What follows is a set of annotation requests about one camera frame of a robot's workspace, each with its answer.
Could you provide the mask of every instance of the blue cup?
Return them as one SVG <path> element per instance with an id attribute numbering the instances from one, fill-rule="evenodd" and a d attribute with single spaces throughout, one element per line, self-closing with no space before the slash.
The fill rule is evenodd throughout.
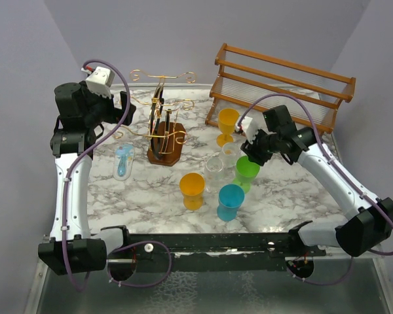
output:
<path id="1" fill-rule="evenodd" d="M 235 184 L 223 186 L 218 194 L 217 216 L 221 220 L 230 221 L 236 218 L 237 211 L 244 201 L 244 191 Z"/>

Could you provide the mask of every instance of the wooden rack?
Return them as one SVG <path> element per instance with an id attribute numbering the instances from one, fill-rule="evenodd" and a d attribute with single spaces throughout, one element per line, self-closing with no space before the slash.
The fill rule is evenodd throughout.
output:
<path id="1" fill-rule="evenodd" d="M 210 91 L 214 102 L 205 120 L 206 124 L 212 126 L 217 126 L 212 116 L 220 99 L 249 107 L 263 95 L 283 93 L 300 99 L 306 105 L 321 133 L 331 133 L 342 101 L 348 103 L 354 96 L 354 77 L 343 77 L 227 44 L 223 44 L 219 50 L 215 64 L 219 65 L 219 72 Z M 277 100 L 270 99 L 274 98 L 260 102 L 254 109 L 265 111 L 276 106 Z M 280 104 L 287 105 L 296 123 L 311 126 L 298 104 L 286 97 L 279 99 Z"/>

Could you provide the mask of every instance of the clear glass cup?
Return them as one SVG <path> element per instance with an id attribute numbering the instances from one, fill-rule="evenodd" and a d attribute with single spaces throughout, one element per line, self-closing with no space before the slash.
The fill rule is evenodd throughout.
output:
<path id="1" fill-rule="evenodd" d="M 232 168 L 240 157 L 240 147 L 235 143 L 226 143 L 221 149 L 219 157 L 225 169 Z"/>
<path id="2" fill-rule="evenodd" d="M 218 192 L 224 183 L 224 165 L 220 158 L 211 157 L 204 169 L 205 189 L 209 193 Z"/>

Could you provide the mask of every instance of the gold wire stand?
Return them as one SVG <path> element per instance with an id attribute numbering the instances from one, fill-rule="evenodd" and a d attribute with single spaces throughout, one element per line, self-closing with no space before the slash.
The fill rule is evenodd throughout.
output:
<path id="1" fill-rule="evenodd" d="M 150 75 L 149 73 L 146 73 L 143 70 L 135 69 L 130 72 L 130 79 L 133 80 L 134 82 L 136 82 L 137 80 L 140 79 L 141 75 L 145 75 L 146 77 L 150 77 L 150 78 L 156 78 L 156 79 L 158 78 L 159 79 L 159 83 L 157 84 L 157 86 L 155 88 L 155 93 L 154 93 L 154 96 L 152 97 L 150 103 L 140 101 L 136 97 L 134 97 L 133 95 L 130 96 L 131 99 L 133 99 L 135 102 L 139 103 L 140 105 L 154 106 L 154 110 L 152 110 L 155 115 L 154 119 L 153 119 L 153 127 L 151 128 L 151 126 L 152 126 L 151 125 L 151 112 L 150 112 L 149 123 L 148 123 L 146 134 L 134 132 L 128 126 L 121 126 L 121 127 L 126 129 L 132 135 L 142 136 L 142 137 L 146 138 L 147 140 L 163 138 L 162 147 L 164 147 L 164 150 L 159 152 L 159 154 L 172 154 L 175 152 L 176 145 L 173 144 L 172 150 L 167 151 L 169 145 L 165 145 L 165 141 L 169 141 L 169 139 L 171 137 L 173 137 L 174 143 L 177 143 L 179 145 L 183 145 L 187 142 L 187 139 L 186 139 L 187 133 L 186 133 L 186 131 L 183 131 L 184 130 L 183 126 L 180 127 L 183 130 L 177 131 L 176 124 L 177 124 L 178 114 L 179 114 L 180 110 L 190 111 L 190 110 L 194 109 L 195 102 L 191 99 L 181 99 L 181 100 L 175 101 L 173 103 L 163 103 L 162 104 L 160 102 L 160 98 L 161 98 L 161 94 L 162 94 L 162 91 L 164 88 L 164 84 L 166 83 L 166 79 L 178 79 L 178 78 L 184 77 L 185 75 L 187 75 L 187 77 L 185 77 L 186 82 L 188 84 L 192 84 L 196 81 L 197 75 L 194 72 L 186 72 L 186 73 L 182 73 L 181 75 L 177 75 L 175 77 L 169 77 L 166 75 Z M 155 130 L 155 125 L 156 125 L 155 121 L 157 119 L 162 118 L 162 113 L 160 110 L 161 107 L 168 107 L 169 108 L 167 110 L 169 113 L 167 113 L 167 114 L 172 114 L 172 113 L 176 112 L 176 115 L 175 115 L 175 119 L 173 121 L 173 128 L 172 128 L 171 132 L 164 132 L 164 135 L 155 135 L 155 132 L 158 131 L 158 130 Z M 124 133 L 121 131 L 116 131 L 115 134 L 112 136 L 115 139 L 120 139 L 124 136 Z"/>

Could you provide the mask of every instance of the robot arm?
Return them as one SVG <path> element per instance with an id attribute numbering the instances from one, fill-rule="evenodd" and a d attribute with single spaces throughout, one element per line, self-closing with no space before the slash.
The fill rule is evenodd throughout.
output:
<path id="1" fill-rule="evenodd" d="M 332 222 L 309 222 L 298 226 L 298 235 L 306 246 L 327 245 L 341 247 L 351 256 L 359 256 L 390 236 L 387 221 L 364 199 L 368 196 L 393 221 L 393 201 L 381 200 L 359 183 L 336 159 L 325 144 L 325 151 L 333 163 L 356 185 L 363 194 L 353 189 L 331 165 L 320 150 L 311 128 L 297 130 L 286 106 L 278 106 L 263 113 L 269 131 L 266 134 L 250 118 L 245 118 L 240 131 L 248 140 L 242 150 L 249 159 L 263 166 L 273 153 L 280 153 L 292 165 L 298 162 L 311 172 L 340 206 L 345 218 Z"/>
<path id="2" fill-rule="evenodd" d="M 122 109 L 114 107 L 109 90 L 112 80 L 110 70 L 97 67 L 85 81 L 66 83 L 54 90 L 60 112 L 50 142 L 57 170 L 56 211 L 50 242 L 38 246 L 38 255 L 59 275 L 67 273 L 62 254 L 63 229 L 73 273 L 104 269 L 107 255 L 127 242 L 128 232 L 124 226 L 104 228 L 90 236 L 86 207 L 93 152 L 79 161 L 66 182 L 67 171 L 77 157 L 103 135 L 102 122 L 117 123 L 126 110 L 125 92 L 121 92 Z M 135 106 L 130 105 L 124 124 L 131 124 L 135 110 Z M 102 132 L 96 135 L 94 130 L 98 126 Z M 65 226 L 62 224 L 64 184 L 68 184 Z"/>

